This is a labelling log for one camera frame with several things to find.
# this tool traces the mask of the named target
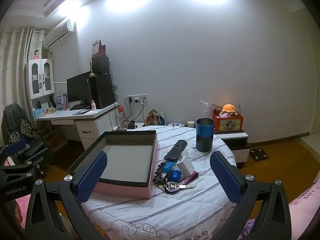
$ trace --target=wall socket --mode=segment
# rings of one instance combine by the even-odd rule
[[[127,96],[127,98],[132,98],[132,102],[134,103],[135,98],[138,98],[139,101],[147,101],[148,100],[148,95],[134,95],[134,96]]]

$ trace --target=curtain rod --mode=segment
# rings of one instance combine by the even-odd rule
[[[6,33],[12,33],[13,30],[11,31],[7,31]],[[16,30],[17,33],[21,32],[21,30]],[[24,30],[23,32],[26,32],[26,30]],[[36,33],[39,33],[40,31],[35,31]],[[0,31],[0,33],[2,33],[2,31]],[[44,33],[49,33],[49,32],[44,32]]]

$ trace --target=round table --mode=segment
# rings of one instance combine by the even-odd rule
[[[211,239],[236,205],[228,200],[211,170],[210,155],[220,151],[232,165],[236,165],[230,149],[214,136],[210,153],[197,151],[196,129],[193,128],[147,126],[135,130],[156,130],[159,143],[156,166],[178,140],[186,140],[185,150],[199,173],[191,183],[196,188],[168,195],[154,186],[151,199],[129,199],[93,192],[82,204],[86,214],[102,227],[106,239]]]

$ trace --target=white cup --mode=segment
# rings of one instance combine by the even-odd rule
[[[195,121],[188,121],[188,127],[194,128],[195,127]]]

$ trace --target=pink box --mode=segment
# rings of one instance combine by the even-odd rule
[[[103,133],[83,154],[86,158],[101,151],[107,154],[107,167],[93,191],[150,199],[157,150],[155,130]]]

